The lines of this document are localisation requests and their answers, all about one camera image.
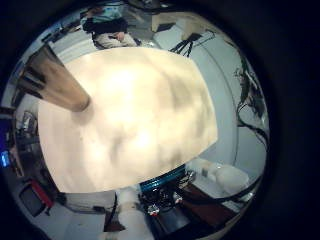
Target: wire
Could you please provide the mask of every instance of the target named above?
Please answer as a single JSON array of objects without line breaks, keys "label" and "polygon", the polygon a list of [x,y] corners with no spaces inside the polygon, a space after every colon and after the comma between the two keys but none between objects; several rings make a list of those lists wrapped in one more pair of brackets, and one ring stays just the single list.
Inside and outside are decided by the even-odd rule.
[{"label": "wire", "polygon": [[117,205],[118,205],[118,197],[117,197],[117,194],[114,193],[114,203],[113,203],[113,208],[112,208],[112,211],[111,211],[111,214],[110,214],[110,217],[107,221],[107,223],[104,225],[104,232],[107,231],[108,227],[110,226],[111,224],[111,220],[113,219],[114,217],[114,214],[116,212],[116,209],[117,209]]},{"label": "wire", "polygon": [[214,39],[214,38],[215,38],[215,35],[213,34],[211,37],[203,40],[202,42],[199,42],[199,43],[195,44],[193,47],[191,46],[191,49],[189,48],[187,51],[185,51],[183,53],[183,56],[185,56],[188,53],[187,57],[189,57],[189,55],[191,53],[191,50],[195,49],[196,47],[198,47],[198,46],[202,45],[203,43],[205,43],[205,42],[207,42],[207,41],[209,41],[211,39]]}]

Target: blue light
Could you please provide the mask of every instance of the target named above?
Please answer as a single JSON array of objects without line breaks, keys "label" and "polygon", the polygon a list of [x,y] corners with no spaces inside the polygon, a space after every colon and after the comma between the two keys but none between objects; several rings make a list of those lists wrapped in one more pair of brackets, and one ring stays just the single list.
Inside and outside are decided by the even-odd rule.
[{"label": "blue light", "polygon": [[9,156],[8,156],[8,152],[7,151],[4,151],[1,153],[1,165],[2,167],[6,167],[10,164],[10,161],[9,161]]},{"label": "blue light", "polygon": [[7,163],[6,163],[6,159],[4,158],[3,155],[1,155],[1,160],[2,160],[2,166],[3,166],[3,167],[6,167],[6,166],[7,166]]}]

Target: red object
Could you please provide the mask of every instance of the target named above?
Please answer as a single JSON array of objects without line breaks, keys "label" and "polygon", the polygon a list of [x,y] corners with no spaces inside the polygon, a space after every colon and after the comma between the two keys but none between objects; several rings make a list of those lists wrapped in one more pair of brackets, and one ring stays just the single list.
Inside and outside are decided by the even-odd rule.
[{"label": "red object", "polygon": [[42,189],[37,181],[31,180],[31,187],[48,208],[53,206],[53,201],[48,197],[46,192]]}]

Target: person's hand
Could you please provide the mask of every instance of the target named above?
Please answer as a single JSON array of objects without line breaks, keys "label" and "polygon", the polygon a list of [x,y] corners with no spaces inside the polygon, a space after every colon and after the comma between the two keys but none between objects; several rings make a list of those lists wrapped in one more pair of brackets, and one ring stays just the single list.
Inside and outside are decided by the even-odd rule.
[{"label": "person's hand", "polygon": [[118,41],[122,41],[124,39],[124,32],[118,32],[115,34],[116,38],[118,39]]}]

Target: table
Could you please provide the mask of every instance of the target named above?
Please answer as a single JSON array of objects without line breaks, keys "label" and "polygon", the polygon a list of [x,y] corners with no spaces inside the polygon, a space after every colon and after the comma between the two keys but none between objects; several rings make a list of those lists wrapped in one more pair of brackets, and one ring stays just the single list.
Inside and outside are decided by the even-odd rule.
[{"label": "table", "polygon": [[107,191],[162,175],[218,139],[196,64],[152,48],[116,48],[66,64],[90,95],[83,112],[40,101],[40,144],[60,192]]}]

